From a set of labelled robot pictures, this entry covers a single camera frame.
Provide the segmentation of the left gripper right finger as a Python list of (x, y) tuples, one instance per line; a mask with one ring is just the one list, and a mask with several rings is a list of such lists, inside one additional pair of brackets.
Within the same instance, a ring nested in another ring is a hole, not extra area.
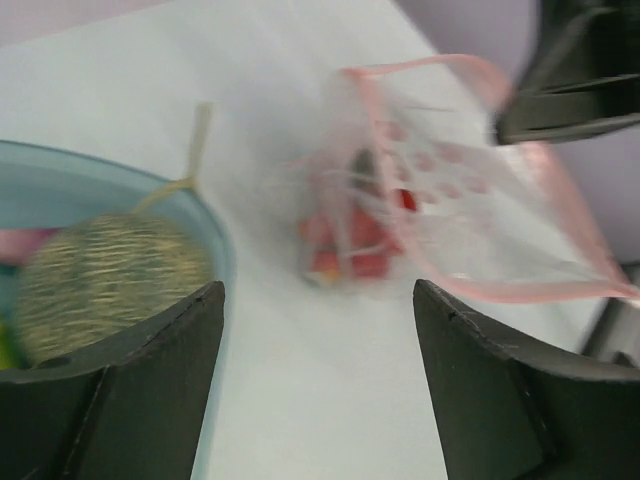
[(451, 479), (635, 479), (639, 373), (552, 346), (435, 284), (416, 330)]

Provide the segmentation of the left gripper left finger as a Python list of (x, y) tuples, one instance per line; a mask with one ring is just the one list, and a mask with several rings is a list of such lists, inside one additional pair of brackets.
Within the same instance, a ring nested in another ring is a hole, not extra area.
[(127, 330), (1, 374), (5, 479), (202, 479), (223, 336), (214, 281)]

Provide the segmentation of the red cherry tomato bunch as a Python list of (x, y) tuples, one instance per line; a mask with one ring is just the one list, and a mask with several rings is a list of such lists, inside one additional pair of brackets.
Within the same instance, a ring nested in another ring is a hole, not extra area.
[(413, 269), (372, 190), (316, 187), (298, 223), (300, 271), (322, 287), (395, 281)]

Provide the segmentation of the green striped melon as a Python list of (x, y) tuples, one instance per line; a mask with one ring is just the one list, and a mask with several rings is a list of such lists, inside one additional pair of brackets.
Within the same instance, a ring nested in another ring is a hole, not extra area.
[(213, 278), (199, 242), (150, 209), (195, 192), (214, 107), (195, 109), (186, 174), (133, 209), (106, 213), (48, 240), (19, 275), (14, 335), (27, 361), (42, 364), (157, 315)]

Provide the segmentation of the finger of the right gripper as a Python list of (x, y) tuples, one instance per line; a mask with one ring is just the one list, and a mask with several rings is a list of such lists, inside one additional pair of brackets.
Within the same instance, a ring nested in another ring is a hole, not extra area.
[(522, 91), (561, 92), (639, 82), (639, 3), (540, 1)]
[(639, 124), (639, 76), (623, 75), (553, 88), (521, 89), (495, 116), (500, 145), (565, 143)]

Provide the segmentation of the clear zip top bag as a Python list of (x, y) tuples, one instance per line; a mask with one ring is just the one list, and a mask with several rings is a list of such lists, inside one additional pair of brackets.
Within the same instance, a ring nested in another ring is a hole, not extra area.
[(322, 145), (299, 162), (305, 213), (316, 187), (369, 189), (413, 269), (451, 293), (637, 305), (638, 287), (550, 148), (495, 141), (509, 90), (491, 63), (464, 54), (338, 70)]

